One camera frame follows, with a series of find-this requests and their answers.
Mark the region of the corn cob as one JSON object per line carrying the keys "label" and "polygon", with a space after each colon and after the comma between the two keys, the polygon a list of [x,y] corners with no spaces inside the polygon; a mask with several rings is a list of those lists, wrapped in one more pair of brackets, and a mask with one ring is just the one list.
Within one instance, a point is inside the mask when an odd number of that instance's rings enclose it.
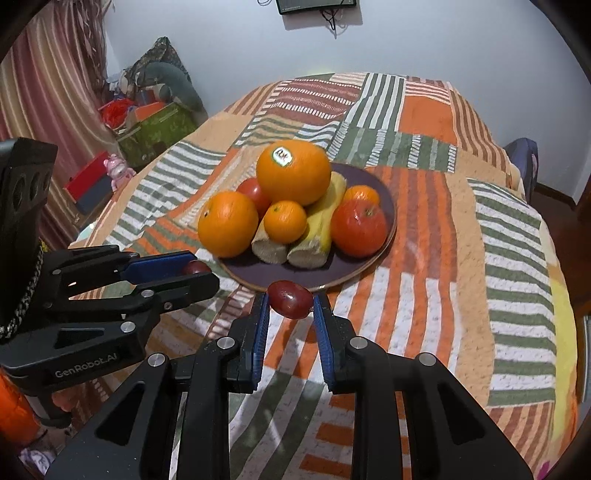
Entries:
{"label": "corn cob", "polygon": [[331,183],[318,202],[308,208],[308,233],[287,254],[291,266],[311,270],[325,265],[332,248],[331,222],[346,192],[346,178],[332,171]]}
{"label": "corn cob", "polygon": [[259,223],[250,246],[253,254],[264,263],[280,265],[287,262],[287,246],[270,239],[263,221]]}

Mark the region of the red tomato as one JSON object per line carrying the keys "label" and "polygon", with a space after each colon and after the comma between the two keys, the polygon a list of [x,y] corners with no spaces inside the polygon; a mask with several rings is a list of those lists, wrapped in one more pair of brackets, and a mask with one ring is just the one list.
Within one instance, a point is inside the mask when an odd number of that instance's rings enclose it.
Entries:
{"label": "red tomato", "polygon": [[346,256],[373,256],[383,247],[388,234],[383,210],[368,200],[346,200],[332,215],[332,241]]}
{"label": "red tomato", "polygon": [[238,189],[236,189],[236,191],[242,193],[252,200],[253,205],[256,206],[259,220],[262,220],[263,216],[266,214],[267,209],[270,208],[271,201],[270,198],[268,198],[263,192],[262,187],[259,185],[259,181],[257,181],[256,177],[249,177],[243,180],[242,183],[238,185]]}

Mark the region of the small mandarin orange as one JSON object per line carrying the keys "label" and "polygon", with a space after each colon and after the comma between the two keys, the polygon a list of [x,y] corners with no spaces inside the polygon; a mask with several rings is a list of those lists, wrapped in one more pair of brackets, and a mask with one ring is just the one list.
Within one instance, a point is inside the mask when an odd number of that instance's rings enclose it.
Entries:
{"label": "small mandarin orange", "polygon": [[279,244],[293,244],[308,228],[308,216],[297,202],[283,200],[267,209],[263,226],[270,240]]}

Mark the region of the large orange with sticker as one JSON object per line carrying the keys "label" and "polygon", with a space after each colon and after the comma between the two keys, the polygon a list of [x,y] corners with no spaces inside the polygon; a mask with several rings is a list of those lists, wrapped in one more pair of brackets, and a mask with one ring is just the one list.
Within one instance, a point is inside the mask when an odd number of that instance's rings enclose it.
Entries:
{"label": "large orange with sticker", "polygon": [[257,182],[273,203],[288,200],[311,205],[325,194],[331,175],[325,150],[304,140],[274,142],[256,162]]}

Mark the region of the red box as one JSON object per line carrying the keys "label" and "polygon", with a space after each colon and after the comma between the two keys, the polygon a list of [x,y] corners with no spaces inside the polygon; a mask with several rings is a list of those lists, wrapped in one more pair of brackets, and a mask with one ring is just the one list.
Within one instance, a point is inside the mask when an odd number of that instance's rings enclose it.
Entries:
{"label": "red box", "polygon": [[106,151],[99,153],[64,187],[80,214],[90,214],[103,200],[112,196],[111,179],[104,165],[107,158]]}

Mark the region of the pink toy figure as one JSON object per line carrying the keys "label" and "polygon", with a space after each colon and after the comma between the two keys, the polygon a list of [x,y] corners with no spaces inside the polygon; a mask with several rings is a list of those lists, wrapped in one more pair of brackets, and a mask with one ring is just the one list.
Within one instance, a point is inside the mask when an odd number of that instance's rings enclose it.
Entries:
{"label": "pink toy figure", "polygon": [[113,192],[116,192],[136,175],[136,172],[127,164],[127,162],[116,154],[110,154],[104,159],[103,166],[110,178],[111,189]]}

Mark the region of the green storage box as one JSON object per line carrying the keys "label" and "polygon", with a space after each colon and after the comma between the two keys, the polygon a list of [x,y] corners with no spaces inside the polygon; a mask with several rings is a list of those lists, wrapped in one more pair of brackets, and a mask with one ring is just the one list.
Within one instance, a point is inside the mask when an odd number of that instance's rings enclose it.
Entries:
{"label": "green storage box", "polygon": [[196,128],[186,109],[170,103],[128,128],[117,142],[127,164],[139,171]]}

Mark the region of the patchwork striped bedspread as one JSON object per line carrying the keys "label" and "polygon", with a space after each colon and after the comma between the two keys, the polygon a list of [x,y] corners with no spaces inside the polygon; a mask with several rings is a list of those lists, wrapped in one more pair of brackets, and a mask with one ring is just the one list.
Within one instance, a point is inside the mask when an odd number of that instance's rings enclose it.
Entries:
{"label": "patchwork striped bedspread", "polygon": [[[214,299],[164,314],[149,351],[187,355],[249,311],[252,290],[202,248],[195,216],[287,139],[368,168],[396,202],[390,253],[329,291],[335,314],[390,353],[436,355],[543,479],[576,428],[573,310],[517,168],[449,83],[346,73],[267,84],[149,164],[85,244],[193,250],[221,276]],[[311,322],[271,311],[259,391],[229,396],[231,479],[349,479],[355,403],[329,394]]]}

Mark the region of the striped red curtain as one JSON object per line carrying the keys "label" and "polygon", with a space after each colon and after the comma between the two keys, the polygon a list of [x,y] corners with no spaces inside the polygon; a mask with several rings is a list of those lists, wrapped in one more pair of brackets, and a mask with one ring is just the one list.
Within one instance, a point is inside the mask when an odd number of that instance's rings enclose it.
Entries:
{"label": "striped red curtain", "polygon": [[97,154],[115,153],[98,112],[106,98],[106,1],[50,1],[1,62],[1,137],[57,146],[40,237],[63,249],[78,235],[77,211],[64,190]]}

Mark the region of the purple round plate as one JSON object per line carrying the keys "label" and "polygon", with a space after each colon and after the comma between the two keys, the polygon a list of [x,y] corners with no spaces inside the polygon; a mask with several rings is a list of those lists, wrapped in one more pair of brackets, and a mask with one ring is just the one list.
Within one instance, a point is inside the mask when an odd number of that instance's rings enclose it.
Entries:
{"label": "purple round plate", "polygon": [[235,258],[218,259],[221,268],[238,283],[252,290],[264,292],[276,281],[290,280],[304,286],[311,292],[341,285],[360,275],[376,263],[388,250],[397,230],[397,207],[388,186],[370,171],[356,166],[334,163],[332,169],[342,174],[349,185],[368,185],[378,191],[381,197],[381,208],[386,218],[388,237],[382,248],[372,257],[355,259],[342,254],[338,248],[332,246],[328,261],[320,269],[304,270],[290,266],[288,263],[280,265],[260,261],[246,250]]}

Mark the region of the grey plush dolphin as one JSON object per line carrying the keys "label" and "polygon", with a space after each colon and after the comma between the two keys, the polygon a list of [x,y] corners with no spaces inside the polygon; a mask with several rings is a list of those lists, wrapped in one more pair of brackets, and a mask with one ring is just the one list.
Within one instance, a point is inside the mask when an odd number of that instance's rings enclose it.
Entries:
{"label": "grey plush dolphin", "polygon": [[148,63],[137,73],[136,84],[141,87],[163,84],[170,90],[172,98],[189,110],[198,111],[204,108],[187,75],[170,63]]}

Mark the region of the small black wall monitor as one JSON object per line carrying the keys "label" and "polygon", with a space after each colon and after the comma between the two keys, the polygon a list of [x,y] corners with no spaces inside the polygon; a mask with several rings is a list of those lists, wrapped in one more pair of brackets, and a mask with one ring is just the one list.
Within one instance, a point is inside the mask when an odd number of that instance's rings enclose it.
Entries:
{"label": "small black wall monitor", "polygon": [[276,0],[280,15],[312,10],[331,10],[356,7],[356,0]]}

